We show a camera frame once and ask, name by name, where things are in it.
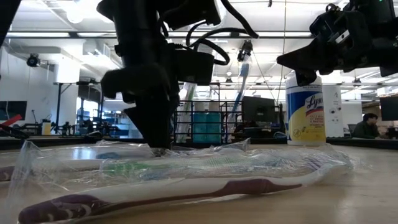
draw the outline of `lysol wipes container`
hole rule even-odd
[[[286,103],[289,120],[287,144],[321,146],[326,143],[322,80],[298,86],[295,75],[286,80]]]

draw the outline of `table surface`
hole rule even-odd
[[[277,149],[286,146],[264,145]],[[230,196],[197,203],[154,205],[79,223],[396,223],[398,220],[398,151],[333,146],[366,163],[354,174],[327,184],[272,195]],[[92,159],[89,149],[65,151],[65,159]],[[14,153],[0,154],[12,164]],[[0,185],[4,201],[7,184]]]

